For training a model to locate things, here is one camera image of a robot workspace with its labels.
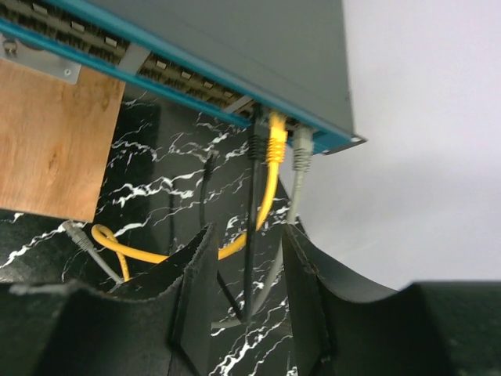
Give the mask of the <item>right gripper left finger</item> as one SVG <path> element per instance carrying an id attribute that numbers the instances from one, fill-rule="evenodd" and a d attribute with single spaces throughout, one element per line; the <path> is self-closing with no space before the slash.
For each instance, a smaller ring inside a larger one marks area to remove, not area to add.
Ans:
<path id="1" fill-rule="evenodd" d="M 105 293 L 2 284 L 4 375 L 205 375 L 218 262 L 215 226 Z"/>

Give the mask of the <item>teal network switch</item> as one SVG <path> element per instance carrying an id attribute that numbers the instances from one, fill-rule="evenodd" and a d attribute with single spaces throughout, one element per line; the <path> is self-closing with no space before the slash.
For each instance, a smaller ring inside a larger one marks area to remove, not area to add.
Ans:
<path id="1" fill-rule="evenodd" d="M 277 110 L 314 151 L 355 130 L 341 1 L 4 1 L 1 54 L 48 52 L 240 127 Z"/>

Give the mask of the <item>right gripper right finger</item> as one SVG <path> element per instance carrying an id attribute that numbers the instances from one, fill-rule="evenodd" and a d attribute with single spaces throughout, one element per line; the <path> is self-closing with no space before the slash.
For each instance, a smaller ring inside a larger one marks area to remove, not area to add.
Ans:
<path id="1" fill-rule="evenodd" d="M 301 375 L 497 375 L 500 284 L 419 281 L 393 290 L 283 228 Z"/>

